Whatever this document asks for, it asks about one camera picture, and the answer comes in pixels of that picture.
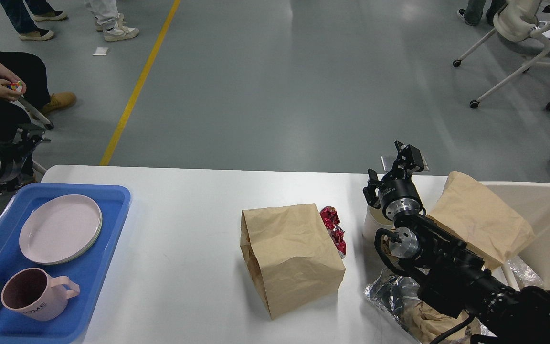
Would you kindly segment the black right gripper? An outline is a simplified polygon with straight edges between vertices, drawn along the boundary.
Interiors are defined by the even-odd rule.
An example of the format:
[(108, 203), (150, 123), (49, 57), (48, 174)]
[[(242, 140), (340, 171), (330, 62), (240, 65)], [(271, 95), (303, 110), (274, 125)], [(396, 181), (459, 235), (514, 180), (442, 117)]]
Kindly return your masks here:
[(382, 182), (375, 170), (368, 169), (367, 186), (363, 189), (367, 205), (381, 209), (390, 221), (395, 221), (398, 215), (418, 214), (423, 209), (411, 175), (425, 170), (425, 159), (413, 145), (398, 140), (394, 144), (397, 149), (391, 168), (394, 179)]

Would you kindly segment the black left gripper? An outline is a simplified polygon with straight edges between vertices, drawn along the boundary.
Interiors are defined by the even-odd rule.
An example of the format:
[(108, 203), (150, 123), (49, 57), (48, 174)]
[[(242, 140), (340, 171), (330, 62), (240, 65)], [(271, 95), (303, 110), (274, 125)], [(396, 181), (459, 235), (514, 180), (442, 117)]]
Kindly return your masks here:
[(19, 143), (0, 142), (0, 196), (6, 190), (15, 190), (20, 185), (20, 174), (29, 156), (29, 147), (36, 148), (41, 143), (52, 142), (44, 137), (44, 127), (33, 123), (20, 123), (17, 128), (21, 138)]

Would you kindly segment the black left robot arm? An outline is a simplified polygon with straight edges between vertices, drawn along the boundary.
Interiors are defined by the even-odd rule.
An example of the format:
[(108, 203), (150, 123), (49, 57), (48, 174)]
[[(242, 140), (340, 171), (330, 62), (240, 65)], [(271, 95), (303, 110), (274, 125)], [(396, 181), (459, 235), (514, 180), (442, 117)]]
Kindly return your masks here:
[(52, 130), (53, 124), (40, 127), (31, 123), (18, 124), (20, 140), (0, 141), (0, 196), (5, 191), (18, 190), (22, 184), (21, 170), (26, 159), (43, 142), (46, 130)]

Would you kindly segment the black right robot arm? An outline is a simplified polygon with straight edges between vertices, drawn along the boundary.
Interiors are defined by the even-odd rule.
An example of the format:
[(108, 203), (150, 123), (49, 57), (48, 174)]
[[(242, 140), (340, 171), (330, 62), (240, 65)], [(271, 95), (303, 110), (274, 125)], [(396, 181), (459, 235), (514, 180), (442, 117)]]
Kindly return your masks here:
[(469, 315), (434, 339), (438, 344), (478, 319), (492, 336), (472, 335), (473, 344), (550, 344), (550, 291), (514, 290), (483, 269), (483, 259), (425, 215), (411, 176), (425, 168), (421, 151), (395, 141), (397, 157), (382, 178), (368, 169), (367, 204), (380, 209), (395, 230), (380, 228), (376, 252), (391, 272), (419, 283), (417, 295), (439, 313)]

